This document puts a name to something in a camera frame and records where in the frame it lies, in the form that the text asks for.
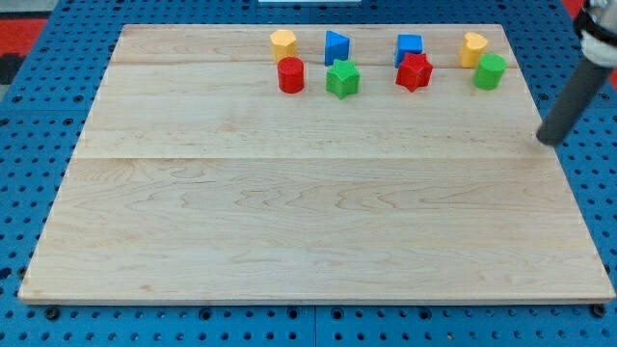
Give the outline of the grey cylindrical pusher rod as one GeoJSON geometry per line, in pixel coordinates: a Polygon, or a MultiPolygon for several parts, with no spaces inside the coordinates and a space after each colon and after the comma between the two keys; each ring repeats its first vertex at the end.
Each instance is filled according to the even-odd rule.
{"type": "Polygon", "coordinates": [[[551,147],[562,144],[612,70],[613,67],[602,67],[582,57],[537,129],[536,139],[551,147]]]}

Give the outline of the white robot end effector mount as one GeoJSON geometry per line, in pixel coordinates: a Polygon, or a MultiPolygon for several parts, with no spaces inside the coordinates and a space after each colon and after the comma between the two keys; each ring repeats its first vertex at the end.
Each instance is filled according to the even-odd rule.
{"type": "Polygon", "coordinates": [[[574,29],[587,60],[616,68],[616,0],[584,0],[574,29]]]}

